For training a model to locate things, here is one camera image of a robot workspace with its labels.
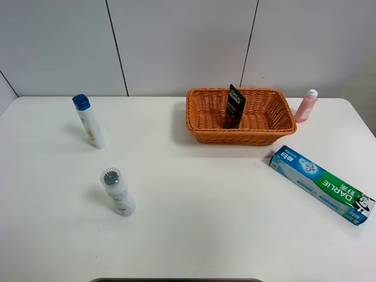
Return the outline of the black red cosmetic tube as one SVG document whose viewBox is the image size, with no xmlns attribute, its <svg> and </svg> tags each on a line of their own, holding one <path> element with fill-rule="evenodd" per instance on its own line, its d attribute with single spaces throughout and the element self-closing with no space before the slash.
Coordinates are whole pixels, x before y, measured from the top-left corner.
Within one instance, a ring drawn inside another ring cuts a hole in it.
<svg viewBox="0 0 376 282">
<path fill-rule="evenodd" d="M 231 84 L 224 118 L 225 129 L 238 129 L 243 115 L 246 98 Z"/>
</svg>

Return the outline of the orange woven basket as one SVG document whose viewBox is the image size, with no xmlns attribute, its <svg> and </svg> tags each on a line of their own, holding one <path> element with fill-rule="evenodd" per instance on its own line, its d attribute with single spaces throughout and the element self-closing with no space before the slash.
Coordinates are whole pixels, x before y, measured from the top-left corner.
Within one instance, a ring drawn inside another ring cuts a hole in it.
<svg viewBox="0 0 376 282">
<path fill-rule="evenodd" d="M 245 98 L 239 126 L 226 129 L 226 88 L 194 88 L 186 96 L 186 127 L 198 142 L 268 146 L 297 130 L 286 97 L 273 88 L 238 88 Z"/>
</svg>

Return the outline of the Darlie toothpaste box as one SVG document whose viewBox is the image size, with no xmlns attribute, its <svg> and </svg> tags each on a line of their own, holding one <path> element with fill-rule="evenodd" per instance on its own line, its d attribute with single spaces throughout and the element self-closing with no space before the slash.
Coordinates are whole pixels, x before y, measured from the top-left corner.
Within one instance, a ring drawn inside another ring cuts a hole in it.
<svg viewBox="0 0 376 282">
<path fill-rule="evenodd" d="M 292 148 L 282 146 L 269 166 L 355 226 L 365 222 L 375 200 Z"/>
</svg>

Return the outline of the white bottle clear brush cap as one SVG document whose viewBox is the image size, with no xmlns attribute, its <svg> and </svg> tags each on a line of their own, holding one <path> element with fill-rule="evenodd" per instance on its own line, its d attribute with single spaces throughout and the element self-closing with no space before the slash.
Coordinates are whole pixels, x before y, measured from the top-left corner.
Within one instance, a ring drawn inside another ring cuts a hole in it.
<svg viewBox="0 0 376 282">
<path fill-rule="evenodd" d="M 136 210 L 136 202 L 119 169 L 110 167 L 104 170 L 100 181 L 109 197 L 113 200 L 117 214 L 131 216 Z"/>
</svg>

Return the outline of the white bottle blue cap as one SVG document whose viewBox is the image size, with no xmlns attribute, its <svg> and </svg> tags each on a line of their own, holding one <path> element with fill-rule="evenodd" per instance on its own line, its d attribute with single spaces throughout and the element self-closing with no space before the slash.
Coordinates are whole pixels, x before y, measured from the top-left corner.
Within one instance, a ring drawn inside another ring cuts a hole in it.
<svg viewBox="0 0 376 282">
<path fill-rule="evenodd" d="M 88 97 L 84 94 L 78 94 L 72 98 L 72 101 L 92 146 L 97 149 L 105 148 L 106 139 Z"/>
</svg>

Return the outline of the pink bottle white cap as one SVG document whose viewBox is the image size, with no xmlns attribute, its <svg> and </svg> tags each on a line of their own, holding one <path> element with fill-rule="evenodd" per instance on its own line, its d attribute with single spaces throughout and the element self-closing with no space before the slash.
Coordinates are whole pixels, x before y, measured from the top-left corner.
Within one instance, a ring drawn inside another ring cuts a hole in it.
<svg viewBox="0 0 376 282">
<path fill-rule="evenodd" d="M 318 100 L 318 92 L 315 89 L 310 89 L 305 95 L 305 97 L 303 98 L 302 102 L 300 103 L 295 113 L 294 118 L 297 123 L 304 122 L 309 118 L 310 113 L 317 100 Z"/>
</svg>

